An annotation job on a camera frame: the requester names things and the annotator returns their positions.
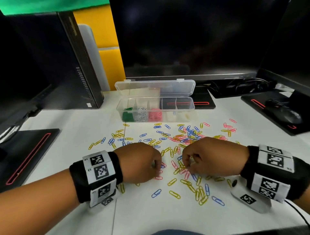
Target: yellow paper clip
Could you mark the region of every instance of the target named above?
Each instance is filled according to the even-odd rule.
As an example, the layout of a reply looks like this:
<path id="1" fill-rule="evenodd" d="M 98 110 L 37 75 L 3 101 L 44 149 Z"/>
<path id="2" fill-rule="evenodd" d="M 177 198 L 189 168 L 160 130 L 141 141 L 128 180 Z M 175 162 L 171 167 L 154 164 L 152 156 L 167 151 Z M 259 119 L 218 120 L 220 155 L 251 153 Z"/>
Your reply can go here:
<path id="1" fill-rule="evenodd" d="M 216 178 L 214 178 L 215 182 L 220 182 L 220 181 L 223 181 L 223 180 L 225 180 L 224 177 L 216 177 Z"/>
<path id="2" fill-rule="evenodd" d="M 171 147 L 168 147 L 165 149 L 165 153 L 168 152 L 171 149 Z"/>
<path id="3" fill-rule="evenodd" d="M 192 185 L 191 182 L 187 181 L 187 180 L 180 180 L 182 184 L 186 184 L 186 185 Z"/>
<path id="4" fill-rule="evenodd" d="M 176 175 L 177 173 L 179 173 L 179 172 L 180 172 L 180 170 L 181 170 L 181 169 L 180 169 L 180 167 L 179 167 L 178 169 L 176 169 L 176 170 L 173 172 L 173 174 L 175 174 L 175 175 Z"/>
<path id="5" fill-rule="evenodd" d="M 180 199 L 181 198 L 181 196 L 179 195 L 179 194 L 177 194 L 177 193 L 175 193 L 175 192 L 173 192 L 173 191 L 169 191 L 169 193 L 172 195 L 172 196 L 174 196 L 175 198 L 177 198 L 177 199 Z"/>
<path id="6" fill-rule="evenodd" d="M 156 140 L 151 140 L 148 144 L 153 144 Z"/>
<path id="7" fill-rule="evenodd" d="M 181 168 L 185 168 L 183 162 L 181 162 L 180 160 L 178 160 L 178 163 L 179 163 L 179 165 L 180 165 Z"/>
<path id="8" fill-rule="evenodd" d="M 99 141 L 97 141 L 96 143 L 94 143 L 94 145 L 97 145 L 97 144 L 99 144 L 99 143 L 101 143 L 101 140 L 99 140 Z"/>
<path id="9" fill-rule="evenodd" d="M 176 179 L 176 178 L 174 178 L 173 180 L 171 180 L 171 181 L 168 183 L 168 186 L 173 185 L 176 181 L 177 181 L 177 179 Z"/>
<path id="10" fill-rule="evenodd" d="M 196 185 L 199 186 L 201 183 L 201 176 L 198 176 L 198 179 L 197 179 L 197 182 L 196 182 Z"/>
<path id="11" fill-rule="evenodd" d="M 200 201 L 199 201 L 199 205 L 203 205 L 203 204 L 205 204 L 206 202 L 207 202 L 207 200 L 208 200 L 208 196 L 207 195 L 205 195 Z"/>
<path id="12" fill-rule="evenodd" d="M 202 197 L 206 196 L 206 193 L 203 190 L 203 187 L 201 185 L 199 186 L 199 192 L 200 192 L 200 196 L 202 196 Z"/>
<path id="13" fill-rule="evenodd" d="M 230 179 L 227 179 L 227 183 L 230 186 L 230 188 L 232 188 L 232 181 Z"/>
<path id="14" fill-rule="evenodd" d="M 200 192 L 199 192 L 199 188 L 197 188 L 195 192 L 196 201 L 199 201 L 199 197 L 200 197 Z"/>
<path id="15" fill-rule="evenodd" d="M 92 144 L 89 146 L 88 150 L 91 150 L 91 148 L 94 146 L 94 144 L 95 144 L 95 143 L 92 143 Z"/>
<path id="16" fill-rule="evenodd" d="M 187 187 L 193 192 L 193 193 L 196 193 L 196 190 L 194 189 L 194 187 L 193 186 L 191 186 L 191 185 L 187 185 Z"/>
<path id="17" fill-rule="evenodd" d="M 121 193 L 125 193 L 125 187 L 123 183 L 120 183 Z"/>

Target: white desk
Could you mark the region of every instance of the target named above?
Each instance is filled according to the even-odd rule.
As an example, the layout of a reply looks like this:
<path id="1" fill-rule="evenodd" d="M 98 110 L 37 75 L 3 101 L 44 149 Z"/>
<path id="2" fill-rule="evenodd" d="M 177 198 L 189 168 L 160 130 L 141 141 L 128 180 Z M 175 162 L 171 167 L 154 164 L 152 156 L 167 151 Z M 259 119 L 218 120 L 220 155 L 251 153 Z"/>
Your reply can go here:
<path id="1" fill-rule="evenodd" d="M 39 180 L 66 169 L 73 162 L 80 160 L 84 155 L 102 149 L 107 151 L 113 150 L 107 144 L 107 141 L 111 138 L 111 133 L 115 133 L 119 129 L 124 129 L 123 122 L 116 111 L 116 105 L 120 97 L 115 91 L 105 92 L 104 96 L 104 103 L 98 110 L 41 111 L 36 117 L 32 117 L 25 122 L 22 130 L 61 129 L 59 136 L 46 152 L 26 183 Z M 216 104 L 214 110 L 197 110 L 198 119 L 194 121 L 200 122 L 204 119 L 208 120 L 210 125 L 219 126 L 222 125 L 223 120 L 228 120 L 229 118 L 235 119 L 238 121 L 237 140 L 241 144 L 268 144 L 276 146 L 310 163 L 310 134 L 289 136 L 241 101 L 240 97 L 214 99 L 214 102 Z M 131 125 L 132 127 L 137 127 L 139 124 L 133 123 Z M 207 136 L 219 134 L 221 133 L 212 130 Z M 104 144 L 99 144 L 88 150 L 91 143 L 97 142 L 103 137 L 106 137 Z M 121 141 L 116 144 L 117 147 L 120 147 Z M 191 230 L 205 234 L 236 234 L 304 224 L 303 220 L 289 205 L 272 202 L 272 211 L 268 215 L 261 215 L 240 204 L 228 193 L 224 197 L 230 206 L 225 207 L 223 210 L 213 210 L 213 206 L 211 206 L 206 210 L 206 217 L 201 216 L 197 219 L 195 217 L 195 211 L 190 211 L 182 215 L 186 219 L 182 219 L 179 216 L 177 217 L 178 220 L 172 224 L 164 219 L 160 223 L 153 220 L 149 224 L 145 224 L 137 220 L 134 222 L 132 217 L 126 220 L 126 217 L 122 216 L 123 214 L 130 216 L 130 209 L 134 210 L 132 207 L 136 203 L 137 198 L 132 197 L 133 195 L 134 191 L 128 190 L 128 192 L 118 199 L 116 206 L 115 203 L 111 203 L 104 211 L 96 215 L 89 214 L 86 205 L 81 205 L 53 228 L 49 234 L 150 234 L 150 232 L 167 228 L 197 228 L 197 226 L 199 227 L 199 223 L 207 223 L 208 230 Z M 143 211 L 143 208 L 139 210 L 136 209 L 135 213 L 140 212 L 140 216 L 146 213 Z M 163 214 L 165 213 L 168 213 L 168 209 L 163 209 Z"/>

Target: wristband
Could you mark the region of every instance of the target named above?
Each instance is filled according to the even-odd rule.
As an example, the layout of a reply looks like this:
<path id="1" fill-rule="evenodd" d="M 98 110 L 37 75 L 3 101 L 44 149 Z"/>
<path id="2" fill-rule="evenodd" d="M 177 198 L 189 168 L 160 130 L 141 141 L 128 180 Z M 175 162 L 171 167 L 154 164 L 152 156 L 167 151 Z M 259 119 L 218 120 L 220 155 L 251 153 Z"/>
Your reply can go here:
<path id="1" fill-rule="evenodd" d="M 105 201 L 107 205 L 119 195 L 116 185 L 123 181 L 123 175 L 116 153 L 101 151 L 84 156 L 69 170 L 80 203 L 91 201 L 90 207 L 94 207 Z"/>
<path id="2" fill-rule="evenodd" d="M 249 159 L 240 175 L 247 187 L 283 203 L 301 197 L 310 183 L 310 165 L 289 152 L 265 145 L 248 146 Z"/>

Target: green cloth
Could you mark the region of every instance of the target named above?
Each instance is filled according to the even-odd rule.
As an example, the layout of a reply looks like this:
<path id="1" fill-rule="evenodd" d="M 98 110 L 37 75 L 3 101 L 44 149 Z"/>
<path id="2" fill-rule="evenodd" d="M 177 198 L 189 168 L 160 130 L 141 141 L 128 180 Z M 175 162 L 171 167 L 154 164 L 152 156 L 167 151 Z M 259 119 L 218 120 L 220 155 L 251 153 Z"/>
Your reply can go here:
<path id="1" fill-rule="evenodd" d="M 72 11 L 109 3 L 109 0 L 0 0 L 0 10 L 7 16 L 53 11 Z"/>

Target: desk surface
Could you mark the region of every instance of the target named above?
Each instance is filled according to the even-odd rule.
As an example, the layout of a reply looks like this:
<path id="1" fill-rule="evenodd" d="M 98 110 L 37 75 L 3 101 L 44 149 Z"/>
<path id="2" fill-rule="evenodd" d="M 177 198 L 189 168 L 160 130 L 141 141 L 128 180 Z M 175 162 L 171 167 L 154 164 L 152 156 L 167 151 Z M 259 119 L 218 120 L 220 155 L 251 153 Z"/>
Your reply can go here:
<path id="1" fill-rule="evenodd" d="M 104 96 L 104 103 L 98 110 L 44 110 L 25 122 L 22 130 L 61 129 L 61 133 L 29 176 L 26 184 L 64 170 L 87 154 L 103 149 L 113 150 L 107 142 L 88 150 L 91 143 L 103 137 L 108 140 L 111 133 L 125 129 L 116 111 L 119 94 L 111 91 L 105 92 Z M 216 109 L 197 110 L 197 118 L 191 122 L 196 125 L 207 120 L 207 123 L 217 127 L 204 132 L 204 135 L 219 135 L 223 122 L 232 118 L 238 121 L 236 140 L 241 144 L 268 144 L 279 147 L 310 163 L 308 155 L 310 133 L 299 136 L 287 135 L 241 101 L 240 97 L 214 99 L 214 102 Z M 143 123 L 142 126 L 139 123 L 130 125 L 130 128 L 125 129 L 126 136 L 133 135 L 137 128 L 144 130 L 153 126 L 152 123 Z M 150 181 L 144 189 L 139 190 L 147 191 L 147 188 L 154 184 L 154 181 Z M 137 187 L 126 185 L 128 190 L 116 203 L 110 203 L 105 210 L 96 214 L 89 213 L 84 203 L 55 226 L 49 234 L 151 234 L 168 228 L 191 230 L 203 234 L 236 234 L 304 224 L 299 215 L 287 204 L 272 202 L 271 212 L 261 215 L 233 199 L 227 187 L 225 189 L 221 186 L 215 187 L 221 193 L 222 200 L 226 200 L 227 206 L 219 209 L 215 207 L 216 205 L 210 204 L 205 211 L 184 210 L 178 204 L 178 200 L 175 200 L 171 202 L 172 204 L 164 204 L 161 216 L 158 216 L 156 214 L 158 212 L 152 215 L 152 207 L 164 201 L 158 200 L 152 206 L 147 201 L 144 204 L 141 201 L 143 197 L 137 196 Z M 308 214 L 305 212 L 303 214 L 310 220 Z"/>

